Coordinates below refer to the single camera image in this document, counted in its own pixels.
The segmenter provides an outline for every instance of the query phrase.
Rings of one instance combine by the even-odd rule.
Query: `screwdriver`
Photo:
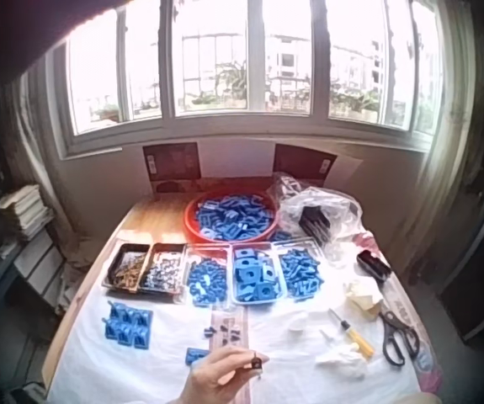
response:
[[[343,320],[341,317],[338,316],[338,314],[333,311],[333,309],[330,307],[329,311],[333,313],[333,315],[341,322],[341,327],[344,329],[344,331],[348,334],[350,339],[354,341],[355,343],[358,344],[359,346],[359,351],[363,356],[365,356],[366,359],[370,359],[371,356],[375,353],[375,350],[373,347],[369,345],[367,341],[363,339],[351,326]]]

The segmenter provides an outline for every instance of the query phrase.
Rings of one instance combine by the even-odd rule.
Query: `scissors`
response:
[[[393,311],[386,310],[379,313],[384,322],[384,356],[393,366],[404,366],[406,360],[402,354],[399,344],[396,342],[395,334],[400,334],[404,345],[407,347],[408,355],[415,359],[419,354],[419,336],[413,327],[408,326],[395,315]],[[396,362],[387,352],[388,347],[392,345],[395,349],[398,362]]]

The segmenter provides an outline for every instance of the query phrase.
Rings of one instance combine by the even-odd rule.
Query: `window pane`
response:
[[[412,114],[414,87],[414,49],[412,19],[407,0],[387,3],[388,61],[387,102],[384,123],[407,129]]]
[[[418,27],[419,89],[414,130],[434,135],[442,98],[442,62],[436,15],[414,2],[413,16]]]
[[[68,41],[70,110],[77,134],[120,121],[116,85],[116,12],[76,28]]]
[[[246,109],[247,0],[185,0],[173,16],[177,112]]]
[[[330,50],[329,114],[376,124],[386,59],[382,1],[327,0]]]
[[[266,110],[311,112],[311,4],[263,0]]]
[[[134,120],[161,116],[157,31],[160,0],[135,0],[125,12],[125,71]]]

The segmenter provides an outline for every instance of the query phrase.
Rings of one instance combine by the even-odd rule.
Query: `window sill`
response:
[[[259,140],[312,139],[428,152],[430,136],[347,120],[315,120],[303,115],[219,113],[185,115],[174,120],[138,120],[73,136],[63,159],[119,151],[122,146],[199,139],[242,137]]]

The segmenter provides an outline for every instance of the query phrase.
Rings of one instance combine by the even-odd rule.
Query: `yellow screwdriver handle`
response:
[[[359,345],[359,351],[363,356],[365,356],[366,359],[370,359],[370,357],[373,356],[373,354],[375,353],[373,347],[371,347],[369,343],[363,339],[363,337],[361,337],[354,329],[352,329],[352,327],[346,330],[346,333],[348,334],[350,339],[352,339],[352,341]]]

